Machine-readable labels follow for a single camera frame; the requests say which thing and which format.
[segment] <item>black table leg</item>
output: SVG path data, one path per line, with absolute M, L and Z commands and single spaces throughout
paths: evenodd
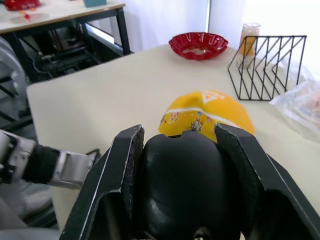
M 129 54 L 131 54 L 131 51 L 130 51 L 124 9 L 118 8 L 116 10 L 116 12 L 117 12 L 116 21 L 118 23 L 120 39 L 121 39 L 121 44 L 122 44 L 122 49 L 123 49 L 123 55 L 129 55 Z
M 86 23 L 81 23 L 81 28 L 82 28 L 82 33 L 84 36 L 84 43 L 86 45 L 86 48 L 90 51 L 90 52 L 94 52 L 93 50 L 93 46 L 92 46 L 92 41 L 91 41 L 91 37 L 88 34 L 88 29 L 86 26 Z
M 11 48 L 13 49 L 16 57 L 18 58 L 22 68 L 25 71 L 25 74 L 29 77 L 32 83 L 38 81 L 38 75 L 34 66 L 28 57 L 24 47 L 22 46 L 19 38 L 16 36 L 14 32 L 5 33 L 2 37 L 7 40 L 10 44 Z

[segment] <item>plastic bag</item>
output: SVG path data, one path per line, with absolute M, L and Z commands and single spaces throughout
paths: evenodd
M 310 76 L 270 104 L 306 139 L 320 141 L 320 81 Z

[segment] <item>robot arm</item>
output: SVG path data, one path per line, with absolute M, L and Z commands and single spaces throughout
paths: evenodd
M 3 183 L 23 179 L 80 189 L 99 157 L 98 149 L 88 154 L 57 150 L 0 130 L 0 179 Z
M 0 178 L 81 190 L 60 240 L 320 240 L 320 217 L 254 136 L 121 131 L 99 159 L 0 132 Z

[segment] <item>black wire rack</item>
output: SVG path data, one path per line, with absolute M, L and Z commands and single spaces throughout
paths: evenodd
M 239 100 L 270 101 L 299 83 L 307 36 L 246 36 L 228 66 Z M 296 76 L 290 74 L 298 67 Z

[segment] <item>red object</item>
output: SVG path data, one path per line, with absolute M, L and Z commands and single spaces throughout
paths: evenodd
M 4 0 L 4 5 L 9 11 L 33 9 L 41 5 L 39 0 Z
M 185 59 L 197 61 L 218 56 L 227 49 L 228 43 L 222 36 L 207 32 L 183 33 L 169 41 L 176 54 Z

